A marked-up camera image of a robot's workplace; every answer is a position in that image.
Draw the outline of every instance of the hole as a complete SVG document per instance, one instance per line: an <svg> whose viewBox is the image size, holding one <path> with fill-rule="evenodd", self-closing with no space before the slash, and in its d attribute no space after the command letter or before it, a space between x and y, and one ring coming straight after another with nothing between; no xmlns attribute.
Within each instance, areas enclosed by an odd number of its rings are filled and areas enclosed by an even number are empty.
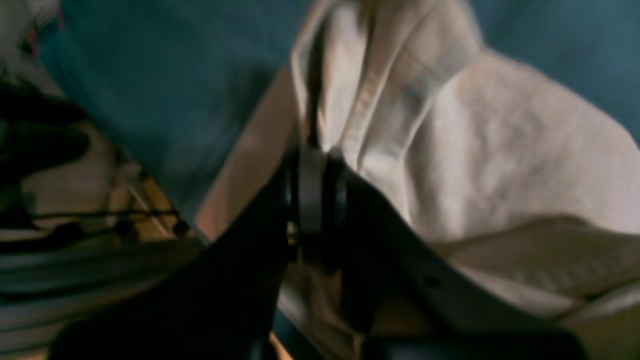
<svg viewBox="0 0 640 360"><path fill-rule="evenodd" d="M427 276L424 278L424 284L429 288L437 289L440 287L440 280L435 277Z"/></svg>

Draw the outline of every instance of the black cable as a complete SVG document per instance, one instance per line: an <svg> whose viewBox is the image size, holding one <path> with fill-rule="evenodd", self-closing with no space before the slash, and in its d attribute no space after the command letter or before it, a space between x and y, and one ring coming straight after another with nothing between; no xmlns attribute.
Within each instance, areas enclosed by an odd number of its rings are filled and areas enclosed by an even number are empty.
<svg viewBox="0 0 640 360"><path fill-rule="evenodd" d="M136 220L133 223L140 224L147 220L148 218L143 218ZM79 222L71 222L59 225L53 230L53 232L43 238L19 241L0 241L0 254L54 251L98 236L116 234L116 232L116 227L109 227L107 229L87 233Z"/></svg>
<svg viewBox="0 0 640 360"><path fill-rule="evenodd" d="M180 213L176 210L125 210L125 211L96 211L93 213L50 213L32 215L33 220L45 220L51 218L101 218L101 217L128 217L144 215L146 217L176 217Z"/></svg>

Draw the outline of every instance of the white fabric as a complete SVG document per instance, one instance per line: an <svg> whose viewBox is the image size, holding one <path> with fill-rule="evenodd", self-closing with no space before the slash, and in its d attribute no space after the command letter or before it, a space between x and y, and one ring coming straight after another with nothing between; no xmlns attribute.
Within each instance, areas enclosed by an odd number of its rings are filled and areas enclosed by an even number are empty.
<svg viewBox="0 0 640 360"><path fill-rule="evenodd" d="M637 358L640 332L628 319L638 305L618 299L638 299L640 288L617 289L640 281L640 152L613 119L485 49L459 0L320 0L292 52L291 76L302 142L316 120L322 148L340 149L463 274L560 320L595 359ZM291 109L278 97L291 91L287 79L269 91L202 206L198 223L211 240L286 148L294 124L273 111ZM273 133L255 132L268 122ZM260 176L238 186L255 166L247 164L258 163ZM212 217L223 220L207 225ZM299 301L306 312L293 310L291 296L281 306L304 319L297 324L308 334L323 324L348 335L332 307L339 285L310 273L313 286ZM323 345L338 358L354 354L344 342Z"/></svg>

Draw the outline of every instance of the blue fabric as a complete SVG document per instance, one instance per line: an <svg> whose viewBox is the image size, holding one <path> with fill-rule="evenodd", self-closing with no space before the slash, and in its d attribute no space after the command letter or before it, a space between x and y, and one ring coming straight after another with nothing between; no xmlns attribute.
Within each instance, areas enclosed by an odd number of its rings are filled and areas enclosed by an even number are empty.
<svg viewBox="0 0 640 360"><path fill-rule="evenodd" d="M40 58L192 220L310 5L63 0Z"/></svg>
<svg viewBox="0 0 640 360"><path fill-rule="evenodd" d="M640 140L640 1L470 3L489 46L572 89Z"/></svg>

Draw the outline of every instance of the black metal bracket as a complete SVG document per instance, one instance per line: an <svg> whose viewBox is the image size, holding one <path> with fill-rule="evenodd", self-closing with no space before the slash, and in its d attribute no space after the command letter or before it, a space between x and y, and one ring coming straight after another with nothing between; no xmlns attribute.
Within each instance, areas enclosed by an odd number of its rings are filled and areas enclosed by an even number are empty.
<svg viewBox="0 0 640 360"><path fill-rule="evenodd" d="M367 333L402 293L438 329L371 336L363 360L584 359L568 331L513 309L442 261L339 157L287 155L204 255L157 288L68 328L51 360L272 359L268 333L287 263L341 271L342 313Z"/></svg>

